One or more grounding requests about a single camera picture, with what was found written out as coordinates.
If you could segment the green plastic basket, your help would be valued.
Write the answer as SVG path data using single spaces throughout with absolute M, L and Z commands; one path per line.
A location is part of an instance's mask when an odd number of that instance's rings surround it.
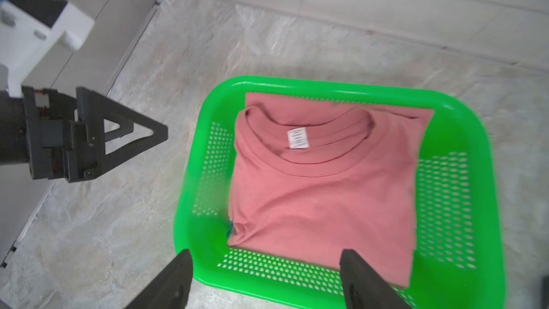
M 506 297 L 498 196 L 488 133 L 461 101 L 430 90 L 242 76 L 211 91 L 200 110 L 174 216 L 174 247 L 192 254 L 201 283 L 296 308 L 344 308 L 334 270 L 232 249 L 227 202 L 234 123 L 249 92 L 434 111 L 416 175 L 417 251 L 412 308 L 501 308 Z

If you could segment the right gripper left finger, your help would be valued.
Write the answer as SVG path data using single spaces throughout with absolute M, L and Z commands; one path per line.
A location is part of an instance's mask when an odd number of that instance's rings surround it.
M 186 308 L 192 279 L 192 255 L 189 250 L 183 250 L 126 306 L 126 309 Z

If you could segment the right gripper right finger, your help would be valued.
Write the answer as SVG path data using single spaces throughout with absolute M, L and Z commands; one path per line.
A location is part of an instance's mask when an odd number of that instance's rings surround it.
M 411 309 L 398 293 L 354 250 L 343 250 L 340 279 L 346 308 Z

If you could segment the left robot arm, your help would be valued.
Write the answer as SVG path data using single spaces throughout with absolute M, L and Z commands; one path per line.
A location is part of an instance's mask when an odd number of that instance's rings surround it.
M 27 164 L 34 180 L 95 180 L 168 138 L 166 125 L 85 87 L 22 93 L 1 92 L 1 164 Z

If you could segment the pink t-shirt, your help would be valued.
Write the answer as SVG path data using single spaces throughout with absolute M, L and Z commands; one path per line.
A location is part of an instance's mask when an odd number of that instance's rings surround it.
M 228 245 L 331 269 L 352 249 L 408 287 L 415 176 L 433 114 L 247 94 L 234 129 Z

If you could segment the blue t-shirt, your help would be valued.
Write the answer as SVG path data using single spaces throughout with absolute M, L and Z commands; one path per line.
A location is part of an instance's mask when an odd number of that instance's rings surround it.
M 234 232 L 234 222 L 230 221 L 229 222 L 229 227 L 227 229 L 227 234 L 226 234 L 227 240 L 229 240 L 231 238 L 233 232 Z

